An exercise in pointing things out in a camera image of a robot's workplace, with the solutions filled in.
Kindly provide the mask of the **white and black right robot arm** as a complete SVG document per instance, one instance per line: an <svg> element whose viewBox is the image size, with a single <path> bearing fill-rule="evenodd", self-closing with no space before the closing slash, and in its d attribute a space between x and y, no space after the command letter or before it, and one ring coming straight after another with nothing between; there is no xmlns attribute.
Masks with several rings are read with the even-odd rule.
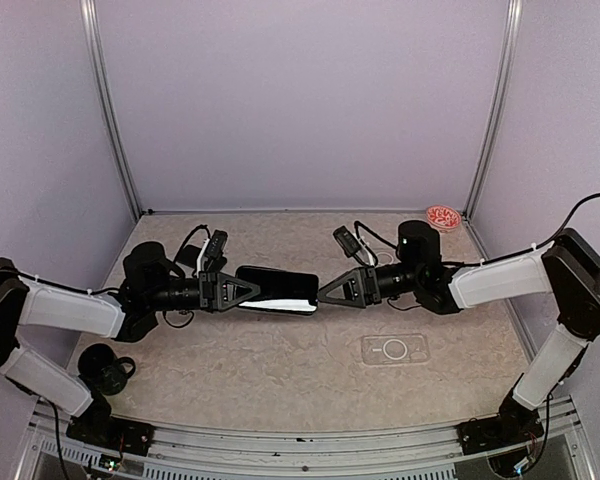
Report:
<svg viewBox="0 0 600 480"><path fill-rule="evenodd" d="M395 253L394 264L360 266L337 277L318 290L318 301L364 309L411 293L424 309L451 315L510 298L553 296L557 325L491 423L498 442L515 442L600 335L600 256L576 230L564 228L539 245L500 259L446 262L439 232L420 220L399 225Z"/></svg>

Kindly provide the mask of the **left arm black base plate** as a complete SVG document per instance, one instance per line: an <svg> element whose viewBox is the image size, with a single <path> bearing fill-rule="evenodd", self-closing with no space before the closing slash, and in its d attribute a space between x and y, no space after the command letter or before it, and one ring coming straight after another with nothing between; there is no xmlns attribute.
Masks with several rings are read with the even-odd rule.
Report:
<svg viewBox="0 0 600 480"><path fill-rule="evenodd" d="M79 420L71 420L66 435L85 444L146 457L152 444L156 428L148 423L109 418L103 426L88 425Z"/></svg>

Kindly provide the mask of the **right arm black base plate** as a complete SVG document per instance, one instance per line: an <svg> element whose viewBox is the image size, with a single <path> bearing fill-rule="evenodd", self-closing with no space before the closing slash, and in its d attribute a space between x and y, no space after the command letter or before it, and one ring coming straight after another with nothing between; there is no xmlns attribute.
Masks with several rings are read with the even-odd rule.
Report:
<svg viewBox="0 0 600 480"><path fill-rule="evenodd" d="M496 415L462 422L456 432L463 454L472 455L542 437L544 427L537 414L527 420Z"/></svg>

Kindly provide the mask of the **black smartphone with teal edge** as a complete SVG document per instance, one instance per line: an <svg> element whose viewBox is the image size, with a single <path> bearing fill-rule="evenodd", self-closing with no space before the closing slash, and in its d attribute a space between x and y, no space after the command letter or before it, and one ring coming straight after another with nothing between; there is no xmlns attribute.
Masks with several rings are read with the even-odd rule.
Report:
<svg viewBox="0 0 600 480"><path fill-rule="evenodd" d="M260 294L240 303L239 308L304 316L318 309L319 278L315 274L243 265L236 270L236 277L260 287Z"/></svg>

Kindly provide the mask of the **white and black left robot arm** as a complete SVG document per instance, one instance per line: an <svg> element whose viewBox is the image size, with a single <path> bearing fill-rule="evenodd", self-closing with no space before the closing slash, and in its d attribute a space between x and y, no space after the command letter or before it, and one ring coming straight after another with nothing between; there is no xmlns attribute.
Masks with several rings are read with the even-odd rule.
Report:
<svg viewBox="0 0 600 480"><path fill-rule="evenodd" d="M123 268L121 286L97 294L46 283L0 258L0 374L62 409L101 445L120 434L104 395L19 340L19 327L53 327L134 343L157 326L159 312L224 312L261 292L258 285L222 272L199 270L189 277L154 241L137 245Z"/></svg>

